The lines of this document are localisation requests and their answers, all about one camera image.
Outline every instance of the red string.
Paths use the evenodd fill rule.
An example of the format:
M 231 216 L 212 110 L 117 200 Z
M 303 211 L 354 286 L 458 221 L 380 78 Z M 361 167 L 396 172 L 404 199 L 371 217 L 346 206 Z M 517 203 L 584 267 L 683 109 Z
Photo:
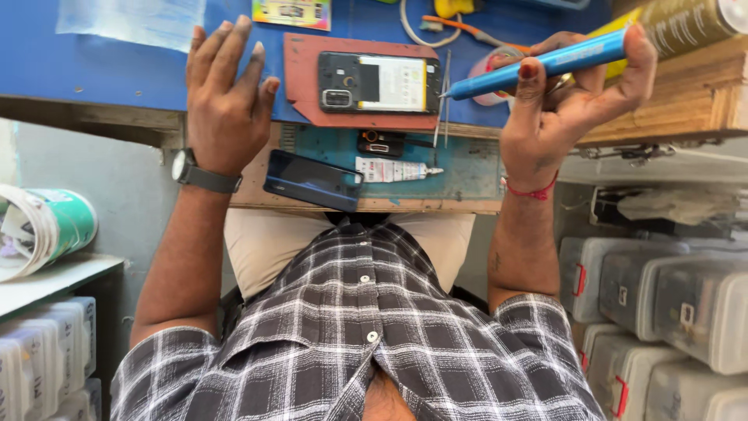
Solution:
M 506 185 L 506 189 L 508 191 L 510 191 L 513 194 L 516 194 L 517 196 L 527 196 L 527 197 L 532 197 L 538 200 L 548 200 L 548 190 L 554 188 L 554 184 L 556 184 L 556 179 L 558 178 L 558 176 L 559 176 L 559 172 L 556 171 L 556 175 L 554 175 L 553 181 L 551 181 L 551 183 L 548 184 L 547 187 L 545 187 L 544 189 L 537 190 L 535 192 L 530 192 L 530 193 L 523 193 L 523 192 L 518 192 L 517 190 L 514 190 L 513 188 L 510 187 L 509 183 L 504 178 L 502 178 L 501 181 L 502 183 Z

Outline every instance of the white shelf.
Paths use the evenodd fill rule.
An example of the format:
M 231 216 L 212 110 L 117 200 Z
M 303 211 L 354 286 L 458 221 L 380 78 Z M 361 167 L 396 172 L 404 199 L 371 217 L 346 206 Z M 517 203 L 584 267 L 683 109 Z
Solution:
M 0 323 L 117 269 L 123 258 L 77 252 L 36 273 L 0 282 Z

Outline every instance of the teal bucket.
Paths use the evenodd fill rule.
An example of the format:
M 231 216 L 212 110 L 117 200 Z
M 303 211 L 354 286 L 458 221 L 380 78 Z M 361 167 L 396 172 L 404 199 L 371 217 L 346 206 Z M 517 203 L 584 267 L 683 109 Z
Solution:
M 31 274 L 63 255 L 82 249 L 99 229 L 94 207 L 70 190 L 21 189 L 0 184 L 0 212 L 11 205 L 23 212 L 34 229 L 34 251 L 31 255 L 0 260 L 0 282 Z

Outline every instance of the blue workbench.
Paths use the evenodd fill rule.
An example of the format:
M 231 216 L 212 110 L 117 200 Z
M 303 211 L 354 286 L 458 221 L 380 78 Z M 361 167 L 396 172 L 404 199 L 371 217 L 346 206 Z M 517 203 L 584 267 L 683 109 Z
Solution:
M 610 18 L 610 0 L 592 0 L 581 12 L 528 7 L 521 0 L 486 0 L 480 13 L 465 22 L 500 40 L 530 45 L 556 31 L 587 33 Z M 207 0 L 205 26 L 215 29 L 222 20 L 251 15 L 251 0 Z M 408 20 L 427 41 L 449 34 L 422 33 L 420 17 L 434 14 L 433 0 L 410 0 Z M 186 55 L 151 46 L 125 43 L 91 35 L 55 34 L 57 2 L 7 0 L 0 2 L 0 95 L 46 100 L 81 101 L 155 109 L 184 110 Z M 283 33 L 301 32 L 331 37 L 412 43 L 399 21 L 399 5 L 375 0 L 332 0 L 332 31 L 257 23 L 252 40 L 261 40 L 268 51 L 266 75 L 283 78 Z M 451 79 L 466 77 L 473 63 L 491 47 L 463 33 L 449 46 L 438 49 L 442 62 L 452 50 Z M 283 84 L 273 119 L 305 123 L 285 100 Z M 482 107 L 473 101 L 453 102 L 450 121 L 502 127 L 506 106 Z

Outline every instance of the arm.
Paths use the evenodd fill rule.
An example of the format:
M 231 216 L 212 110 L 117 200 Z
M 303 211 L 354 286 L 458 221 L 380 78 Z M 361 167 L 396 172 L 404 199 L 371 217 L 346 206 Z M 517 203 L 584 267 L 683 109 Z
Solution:
M 583 35 L 560 32 L 530 52 L 540 55 L 583 39 Z M 545 95 L 549 88 L 545 69 L 537 58 L 522 59 L 515 105 L 500 141 L 508 183 L 514 190 L 529 193 L 548 186 L 582 136 L 649 98 L 657 51 L 640 25 L 627 31 L 624 49 L 628 66 L 619 84 L 605 90 L 603 65 L 574 72 L 573 85 Z M 493 65 L 508 64 L 511 61 Z M 488 254 L 488 308 L 492 312 L 518 294 L 558 295 L 553 221 L 552 193 L 546 201 L 506 194 Z
M 223 175 L 239 175 L 267 143 L 270 114 L 280 81 L 259 88 L 265 62 L 255 45 L 245 72 L 234 82 L 251 21 L 224 22 L 206 40 L 195 27 L 187 59 L 188 140 L 197 164 Z M 231 195 L 183 186 L 138 298 L 130 334 L 134 347 L 174 326 L 193 326 L 213 336 L 221 293 L 223 226 Z

